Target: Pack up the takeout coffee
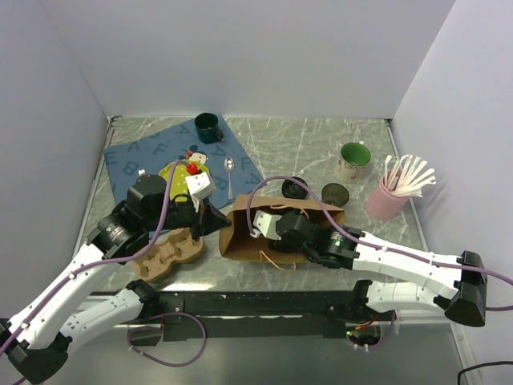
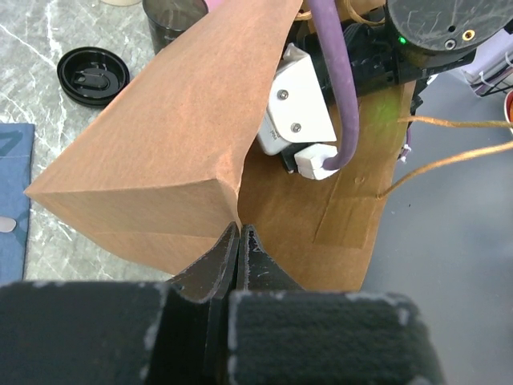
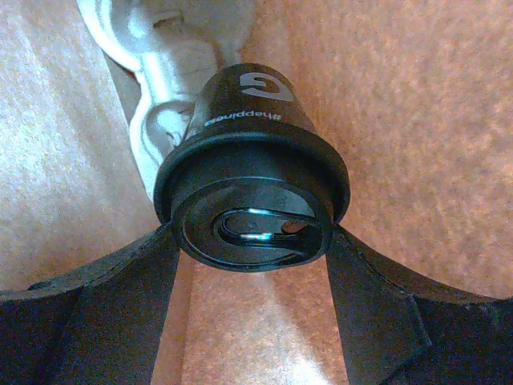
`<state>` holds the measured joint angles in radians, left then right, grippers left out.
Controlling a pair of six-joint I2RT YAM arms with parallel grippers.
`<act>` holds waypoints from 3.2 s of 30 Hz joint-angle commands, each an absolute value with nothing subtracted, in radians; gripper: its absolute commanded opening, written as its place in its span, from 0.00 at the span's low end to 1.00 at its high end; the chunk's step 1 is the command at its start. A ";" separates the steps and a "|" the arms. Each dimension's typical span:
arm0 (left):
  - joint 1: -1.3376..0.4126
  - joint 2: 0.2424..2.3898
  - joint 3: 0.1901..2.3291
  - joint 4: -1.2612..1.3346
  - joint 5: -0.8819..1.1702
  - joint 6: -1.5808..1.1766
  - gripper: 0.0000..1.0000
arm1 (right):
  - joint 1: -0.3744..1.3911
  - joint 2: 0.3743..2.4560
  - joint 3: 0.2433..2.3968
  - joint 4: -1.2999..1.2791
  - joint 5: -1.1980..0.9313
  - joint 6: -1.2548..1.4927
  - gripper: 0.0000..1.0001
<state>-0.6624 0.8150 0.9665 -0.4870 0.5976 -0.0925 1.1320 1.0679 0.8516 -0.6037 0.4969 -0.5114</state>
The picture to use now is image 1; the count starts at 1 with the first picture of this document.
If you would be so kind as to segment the brown paper bag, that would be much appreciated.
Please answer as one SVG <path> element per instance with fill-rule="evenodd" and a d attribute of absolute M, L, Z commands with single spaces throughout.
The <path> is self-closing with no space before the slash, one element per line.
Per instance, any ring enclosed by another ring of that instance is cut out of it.
<path fill-rule="evenodd" d="M 220 254 L 225 258 L 259 263 L 273 262 L 277 265 L 293 265 L 306 260 L 301 253 L 280 253 L 271 250 L 269 240 L 264 237 L 252 237 L 249 233 L 246 209 L 250 209 L 251 220 L 257 210 L 284 215 L 291 209 L 297 209 L 323 229 L 331 226 L 321 206 L 314 200 L 263 196 L 254 196 L 250 199 L 248 194 L 240 194 L 233 204 L 232 211 L 227 215 L 232 225 L 219 232 Z"/>

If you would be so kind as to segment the cardboard cup carrier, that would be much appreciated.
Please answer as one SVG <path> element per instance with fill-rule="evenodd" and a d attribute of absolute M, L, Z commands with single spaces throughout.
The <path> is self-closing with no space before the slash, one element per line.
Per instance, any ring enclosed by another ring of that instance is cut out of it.
<path fill-rule="evenodd" d="M 135 259 L 132 269 L 137 278 L 154 283 L 168 276 L 174 265 L 199 257 L 204 246 L 204 239 L 193 239 L 189 229 L 172 230 L 164 241 L 155 243 L 146 254 Z"/>

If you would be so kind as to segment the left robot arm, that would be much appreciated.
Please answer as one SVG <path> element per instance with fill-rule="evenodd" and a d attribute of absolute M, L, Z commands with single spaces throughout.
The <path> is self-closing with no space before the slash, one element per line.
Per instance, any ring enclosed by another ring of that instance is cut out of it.
<path fill-rule="evenodd" d="M 208 200 L 216 186 L 206 172 L 185 179 L 180 202 L 169 197 L 169 183 L 142 175 L 87 237 L 66 269 L 25 309 L 1 321 L 1 352 L 32 384 L 53 376 L 69 355 L 105 330 L 133 319 L 152 321 L 159 295 L 143 280 L 94 308 L 78 306 L 120 266 L 143 256 L 163 230 L 189 229 L 197 240 L 230 226 Z"/>

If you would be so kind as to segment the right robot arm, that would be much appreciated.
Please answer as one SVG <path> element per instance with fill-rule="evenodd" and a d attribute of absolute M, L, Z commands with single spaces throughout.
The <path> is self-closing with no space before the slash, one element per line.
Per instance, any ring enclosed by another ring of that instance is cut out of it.
<path fill-rule="evenodd" d="M 487 277 L 482 258 L 465 251 L 460 256 L 420 254 L 385 242 L 359 229 L 323 229 L 307 216 L 260 212 L 253 226 L 276 251 L 298 252 L 329 269 L 384 274 L 394 283 L 371 282 L 366 292 L 352 297 L 350 309 L 359 319 L 391 310 L 443 312 L 452 322 L 482 327 L 486 323 Z"/>

